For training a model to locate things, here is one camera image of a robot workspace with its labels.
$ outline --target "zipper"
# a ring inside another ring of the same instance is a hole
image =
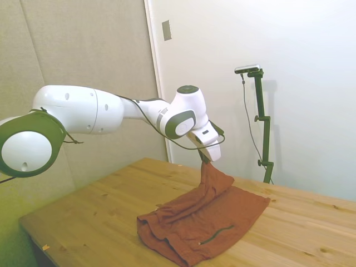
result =
[[[217,235],[218,235],[220,232],[225,231],[225,230],[230,230],[230,229],[232,229],[232,228],[234,228],[233,225],[231,225],[231,226],[229,226],[229,227],[221,228],[221,229],[219,229],[218,231],[216,231],[216,233],[215,233],[214,235],[212,235],[211,238],[206,239],[206,240],[203,241],[203,242],[199,242],[198,245],[204,245],[204,244],[206,244],[206,243],[212,241],[214,238],[216,238]]]

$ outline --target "light switch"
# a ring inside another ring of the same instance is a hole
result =
[[[162,29],[165,41],[172,39],[171,24],[169,21],[162,22]]]

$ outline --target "wall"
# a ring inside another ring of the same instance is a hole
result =
[[[276,184],[356,200],[353,104],[356,3],[319,0],[149,1],[163,94],[199,86],[211,120],[225,130],[220,170],[263,180],[251,141],[237,66],[261,64],[270,159]],[[164,41],[163,21],[173,39]],[[246,82],[250,118],[254,84]],[[252,122],[262,148],[262,123]],[[199,156],[172,146],[174,162],[199,167]]]
[[[0,1],[0,118],[27,113],[49,84],[156,97],[143,1]],[[142,157],[166,160],[163,139],[140,121],[75,137],[85,143],[63,145],[44,174],[0,185],[0,266],[36,266],[19,217]]]

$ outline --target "door frame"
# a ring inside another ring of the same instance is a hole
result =
[[[147,27],[149,30],[149,36],[150,36],[150,43],[151,43],[151,53],[152,53],[152,59],[154,63],[154,70],[155,70],[155,77],[156,77],[156,83],[157,83],[157,91],[158,91],[158,97],[165,99],[164,91],[162,89],[162,72],[161,72],[161,67],[159,64],[159,53],[157,50],[157,45],[155,41],[155,36],[156,36],[156,31],[153,28],[153,16],[152,16],[152,2],[151,0],[144,0],[145,2],[145,10],[146,10],[146,18],[147,18]],[[172,142],[170,142],[167,138],[165,138],[166,142],[166,150],[167,150],[167,157],[168,157],[168,162],[174,163],[174,157],[172,153]]]

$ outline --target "green stand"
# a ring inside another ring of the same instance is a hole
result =
[[[258,71],[249,72],[247,74],[248,77],[255,78],[255,86],[256,86],[256,98],[257,98],[257,107],[258,107],[258,116],[255,117],[256,121],[263,121],[263,151],[262,151],[262,161],[258,160],[258,166],[264,166],[266,168],[265,177],[263,182],[270,183],[271,175],[273,170],[273,162],[268,160],[269,155],[269,134],[271,128],[271,117],[265,116],[265,110],[263,105],[263,94],[262,94],[262,81],[263,78],[263,70],[260,69]]]

